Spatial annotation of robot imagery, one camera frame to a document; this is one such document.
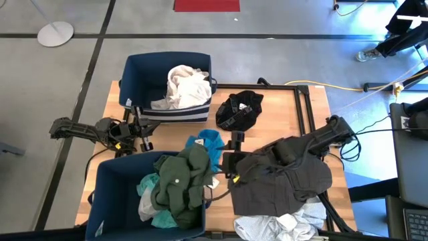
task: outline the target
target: keyboard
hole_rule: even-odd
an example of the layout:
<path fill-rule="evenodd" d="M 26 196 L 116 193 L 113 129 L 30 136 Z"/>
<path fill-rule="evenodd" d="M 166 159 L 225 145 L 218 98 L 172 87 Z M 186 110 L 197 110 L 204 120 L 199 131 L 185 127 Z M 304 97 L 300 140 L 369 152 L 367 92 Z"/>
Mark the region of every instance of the keyboard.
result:
<path fill-rule="evenodd" d="M 408 240 L 428 241 L 428 210 L 404 209 Z"/>

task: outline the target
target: button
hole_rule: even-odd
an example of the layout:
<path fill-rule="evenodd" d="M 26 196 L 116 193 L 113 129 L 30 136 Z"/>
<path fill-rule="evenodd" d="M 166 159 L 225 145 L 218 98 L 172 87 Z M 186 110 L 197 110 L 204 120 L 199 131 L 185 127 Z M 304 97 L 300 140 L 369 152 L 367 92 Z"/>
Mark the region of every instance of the button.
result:
<path fill-rule="evenodd" d="M 414 235 L 414 234 L 412 234 L 410 237 L 411 237 L 412 240 L 422 240 L 423 241 L 423 237 L 420 236 L 420 235 Z"/>

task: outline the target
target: white cloth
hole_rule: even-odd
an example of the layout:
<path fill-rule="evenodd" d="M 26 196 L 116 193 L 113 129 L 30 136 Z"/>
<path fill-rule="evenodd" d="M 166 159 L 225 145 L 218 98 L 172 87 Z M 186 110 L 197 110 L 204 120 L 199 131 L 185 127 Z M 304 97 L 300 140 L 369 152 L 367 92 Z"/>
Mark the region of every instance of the white cloth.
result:
<path fill-rule="evenodd" d="M 211 98 L 211 87 L 205 80 L 208 72 L 180 65 L 168 73 L 167 95 L 151 102 L 153 110 L 174 110 L 205 104 Z"/>
<path fill-rule="evenodd" d="M 151 194 L 152 190 L 150 190 L 150 188 L 146 188 L 141 195 L 140 205 L 138 205 L 138 214 L 143 222 L 153 218 L 159 212 L 152 206 L 152 201 L 150 199 Z"/>
<path fill-rule="evenodd" d="M 248 216 L 237 218 L 235 231 L 244 240 L 304 241 L 318 235 L 326 219 L 326 208 L 318 197 L 310 198 L 294 214 L 281 217 Z"/>

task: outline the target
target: red mat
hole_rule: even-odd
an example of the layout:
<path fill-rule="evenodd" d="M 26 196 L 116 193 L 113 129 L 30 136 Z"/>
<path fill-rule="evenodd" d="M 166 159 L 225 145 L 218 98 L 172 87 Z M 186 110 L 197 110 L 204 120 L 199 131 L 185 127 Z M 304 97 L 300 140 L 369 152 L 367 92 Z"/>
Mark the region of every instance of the red mat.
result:
<path fill-rule="evenodd" d="M 175 0 L 176 12 L 239 12 L 239 0 Z"/>

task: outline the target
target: teal cloth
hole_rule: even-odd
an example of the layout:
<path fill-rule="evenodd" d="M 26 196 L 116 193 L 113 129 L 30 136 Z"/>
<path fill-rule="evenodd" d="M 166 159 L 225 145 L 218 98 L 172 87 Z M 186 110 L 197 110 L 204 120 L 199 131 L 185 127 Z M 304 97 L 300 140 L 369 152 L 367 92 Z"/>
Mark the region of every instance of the teal cloth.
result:
<path fill-rule="evenodd" d="M 159 181 L 157 173 L 148 174 L 141 179 L 139 185 L 136 186 L 136 192 L 141 197 L 146 188 L 153 190 L 154 185 Z M 177 223 L 174 221 L 173 215 L 168 210 L 158 212 L 152 219 L 152 225 L 156 228 L 176 228 Z"/>

